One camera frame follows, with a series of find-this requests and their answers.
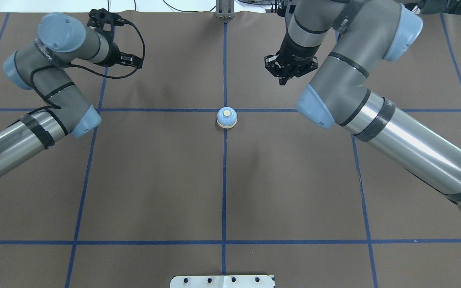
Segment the white mounting plate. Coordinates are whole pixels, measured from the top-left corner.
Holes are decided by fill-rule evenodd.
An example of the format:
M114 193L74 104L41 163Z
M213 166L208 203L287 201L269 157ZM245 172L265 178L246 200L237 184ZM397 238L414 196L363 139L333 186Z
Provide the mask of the white mounting plate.
M170 288L275 288L275 276L176 276L170 281Z

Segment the light blue cap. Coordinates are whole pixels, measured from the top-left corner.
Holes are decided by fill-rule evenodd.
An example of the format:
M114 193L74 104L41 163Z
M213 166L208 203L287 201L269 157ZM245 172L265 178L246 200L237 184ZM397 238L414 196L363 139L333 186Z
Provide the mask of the light blue cap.
M63 13L49 13L38 25L38 37L49 49L65 53L81 47L86 30L76 18Z
M397 25L397 31L392 40L391 47L384 56L384 60L395 61L414 43L417 36L423 29L423 20L410 12L408 9L401 7L401 16L399 18L399 24Z
M223 107L216 114L216 122L222 128L228 129L234 127L238 121L238 114L231 107Z
M17 67L15 66L15 53L8 57L8 59L6 59L6 61L3 63L3 71L7 75L8 79L10 79L11 82L14 82L14 84L16 84L19 88L24 90L31 90L32 88L28 86L24 80L22 80L19 72L17 71Z
M76 138L79 138L85 135L88 131L99 126L99 124L101 124L101 116L97 113L94 106L91 105L90 108L86 110L86 113L83 118L81 118L81 121L79 121L77 126L72 130L72 134Z
M296 110L325 129L330 129L335 123L332 114L323 100L321 100L320 95L316 93L310 84L307 84L302 95L296 102Z

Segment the robotic arm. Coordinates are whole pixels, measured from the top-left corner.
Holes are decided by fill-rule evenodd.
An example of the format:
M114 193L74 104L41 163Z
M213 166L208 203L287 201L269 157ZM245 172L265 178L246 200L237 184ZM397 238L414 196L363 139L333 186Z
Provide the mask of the robotic arm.
M461 211L461 149L364 86L380 60L397 60L414 42L422 20L385 0L285 0L282 7L287 32L278 53L265 57L280 85L317 67L313 55L326 31L340 34L297 110L325 129L334 123L344 127Z
M35 92L48 104L19 118L0 133L0 177L44 149L49 149L63 137L81 137L94 129L101 118L93 105L79 91L63 70L79 67L71 64L75 58L99 66L114 64L141 68L145 53L143 39L134 24L105 9L92 10L84 26L79 20L62 13L50 13L38 26L38 38L11 55L3 68L9 79L22 89ZM132 25L141 38L143 55L122 53L113 42L114 26Z

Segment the round blue and white object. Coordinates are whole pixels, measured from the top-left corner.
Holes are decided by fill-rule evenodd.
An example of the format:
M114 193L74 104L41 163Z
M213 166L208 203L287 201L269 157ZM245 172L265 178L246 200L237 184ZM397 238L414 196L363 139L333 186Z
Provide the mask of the round blue and white object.
M236 125L238 115L231 107L223 107L216 114L216 123L222 128L229 129Z

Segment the blue joint cap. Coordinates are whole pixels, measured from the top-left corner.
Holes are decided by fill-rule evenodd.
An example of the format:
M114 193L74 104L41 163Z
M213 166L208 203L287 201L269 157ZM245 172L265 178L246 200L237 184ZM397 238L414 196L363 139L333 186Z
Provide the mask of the blue joint cap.
M238 114L231 107L223 107L216 114L216 122L222 128L229 129L236 125Z
M81 47L86 39L84 25L63 13L49 13L38 25L38 37L49 49L71 52Z
M8 79L10 79L11 82L14 82L19 88L24 89L24 90L31 90L32 88L22 80L22 78L19 75L19 72L17 71L17 66L15 65L15 54L17 52L13 53L12 56L8 57L6 61L3 63L3 71L7 75Z
M77 126L72 130L72 134L76 138L79 138L85 135L88 131L99 126L99 124L101 124L101 116L97 113L97 111L95 111L94 106L91 105L90 108L86 110L86 113L83 118L81 118L81 121L79 121Z
M296 110L325 129L330 129L335 123L332 114L328 111L323 100L321 100L320 95L316 93L310 84L307 84L302 95L296 102Z
M384 56L384 60L391 62L403 55L423 29L423 20L408 9L405 9L402 4L400 5L402 6L401 16L399 17L396 34L389 51Z

